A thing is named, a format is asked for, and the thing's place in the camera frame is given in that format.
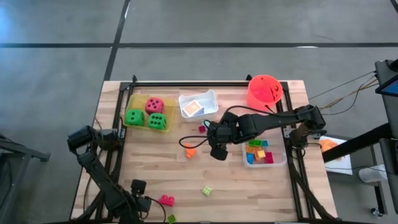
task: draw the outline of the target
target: pink lego brick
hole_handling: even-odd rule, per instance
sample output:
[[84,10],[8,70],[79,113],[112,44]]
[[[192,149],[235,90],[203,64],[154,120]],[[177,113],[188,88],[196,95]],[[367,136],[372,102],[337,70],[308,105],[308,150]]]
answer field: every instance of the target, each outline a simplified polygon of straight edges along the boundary
[[272,152],[266,152],[265,161],[266,161],[266,164],[273,164],[274,163],[274,158],[272,158]]
[[152,113],[163,113],[164,103],[161,99],[156,97],[151,97],[147,100],[145,104],[145,112],[149,115]]
[[174,197],[169,197],[167,195],[162,195],[162,197],[159,199],[159,203],[167,206],[173,207],[174,205]]
[[205,133],[205,132],[206,132],[206,128],[203,125],[200,126],[199,127],[199,133],[202,134],[202,133]]

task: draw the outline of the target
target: red dice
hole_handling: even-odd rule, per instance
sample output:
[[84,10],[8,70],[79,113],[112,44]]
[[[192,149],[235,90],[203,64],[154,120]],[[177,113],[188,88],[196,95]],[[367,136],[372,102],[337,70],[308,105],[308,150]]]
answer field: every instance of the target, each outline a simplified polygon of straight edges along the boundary
[[164,103],[161,99],[156,97],[151,97],[145,104],[145,112],[147,114],[152,113],[163,113]]

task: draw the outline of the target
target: wooden tabletop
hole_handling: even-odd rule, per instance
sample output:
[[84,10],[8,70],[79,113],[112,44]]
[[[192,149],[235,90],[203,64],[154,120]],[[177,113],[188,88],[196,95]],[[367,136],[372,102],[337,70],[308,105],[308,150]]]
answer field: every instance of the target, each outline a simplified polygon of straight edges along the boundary
[[[287,81],[293,107],[308,104],[304,82]],[[96,118],[103,129],[112,127],[120,82],[104,82]],[[246,87],[142,87],[134,88],[133,94],[172,98],[177,101],[174,121],[167,134],[149,130],[128,128],[124,147],[119,184],[130,191],[132,179],[147,182],[146,195],[160,198],[167,194],[175,197],[174,207],[165,207],[167,215],[174,214],[178,222],[292,222],[297,221],[292,187],[287,164],[271,168],[247,168],[243,164],[241,145],[228,145],[228,157],[217,161],[210,156],[210,147],[204,144],[197,148],[193,159],[185,157],[178,145],[181,137],[198,135],[200,121],[188,123],[181,116],[178,96],[194,95],[214,90],[219,110],[212,120],[219,120],[225,109],[233,105],[246,105]],[[124,99],[121,114],[124,113]],[[234,109],[233,113],[252,113]],[[281,144],[280,129],[266,131],[263,135],[270,147]],[[189,141],[191,145],[198,140]],[[312,192],[332,215],[336,216],[328,177],[318,146],[311,144],[304,157],[308,181]],[[83,196],[89,175],[83,170],[73,206],[72,217],[83,212]],[[205,186],[213,189],[210,196],[202,193]],[[92,182],[86,204],[98,193]],[[304,214],[307,214],[305,199],[300,190]],[[151,222],[161,222],[161,208],[152,204]]]

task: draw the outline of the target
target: concrete floor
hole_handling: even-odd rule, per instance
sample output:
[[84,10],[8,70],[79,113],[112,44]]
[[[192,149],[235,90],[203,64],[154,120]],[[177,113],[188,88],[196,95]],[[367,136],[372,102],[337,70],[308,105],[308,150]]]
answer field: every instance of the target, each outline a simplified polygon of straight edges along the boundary
[[[0,0],[0,43],[112,43],[124,0]],[[388,0],[151,0],[132,1],[121,42],[397,42],[398,13]],[[68,219],[80,166],[67,134],[90,124],[110,49],[0,49],[0,132],[41,151],[14,209],[13,223]],[[270,74],[304,80],[309,96],[374,70],[397,48],[329,49],[119,49],[111,80],[241,80]],[[323,106],[366,78],[311,101]],[[332,111],[347,108],[353,98]],[[325,117],[331,134],[357,136],[387,121],[373,90],[360,93],[345,114]],[[344,220],[376,219],[373,188],[331,182]],[[384,186],[389,197],[387,185]]]

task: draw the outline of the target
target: plastic tray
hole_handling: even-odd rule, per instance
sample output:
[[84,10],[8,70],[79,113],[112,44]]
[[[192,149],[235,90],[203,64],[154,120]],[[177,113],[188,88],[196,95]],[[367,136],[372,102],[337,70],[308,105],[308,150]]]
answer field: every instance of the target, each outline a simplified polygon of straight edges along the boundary
[[246,157],[246,145],[248,145],[248,142],[245,142],[241,144],[242,153],[243,153],[243,163],[245,166],[249,168],[261,168],[261,167],[278,167],[278,166],[284,166],[286,164],[287,159],[286,159],[286,152],[282,136],[280,136],[280,141],[278,141],[277,139],[276,142],[275,140],[269,140],[269,139],[262,139],[262,138],[256,138],[256,139],[259,139],[261,141],[263,140],[268,141],[268,147],[264,147],[263,149],[266,152],[272,152],[272,158],[274,159],[274,163],[266,164],[264,162],[257,163],[257,161],[254,161],[253,164],[250,164]]
[[[205,112],[200,115],[189,117],[185,114],[185,112],[183,111],[182,108],[186,107],[193,100],[197,100],[197,102],[199,102],[199,104],[201,104],[202,107],[204,107]],[[178,98],[178,101],[180,103],[181,115],[188,122],[199,121],[199,120],[211,118],[218,111],[218,103],[217,103],[217,99],[216,99],[216,94],[214,93],[213,90],[208,90],[206,93],[193,95],[193,96],[181,95]]]
[[[147,100],[151,97],[156,97],[159,98],[163,101],[164,103],[164,110],[163,114],[166,116],[167,119],[167,124],[166,128],[164,130],[159,130],[159,129],[153,129],[153,128],[148,128],[148,118],[149,115],[145,112],[145,104]],[[170,127],[173,123],[174,120],[174,110],[175,110],[175,100],[173,99],[168,99],[168,98],[163,98],[163,97],[158,97],[158,96],[149,96],[149,95],[140,95],[140,94],[133,94],[130,96],[129,103],[127,105],[126,112],[130,109],[140,109],[144,112],[144,125],[143,126],[135,126],[135,125],[130,125],[126,124],[125,118],[123,118],[123,124],[127,127],[132,127],[132,128],[139,128],[139,129],[148,129],[151,131],[157,131],[157,132],[162,132],[162,133],[167,133],[170,130]]]

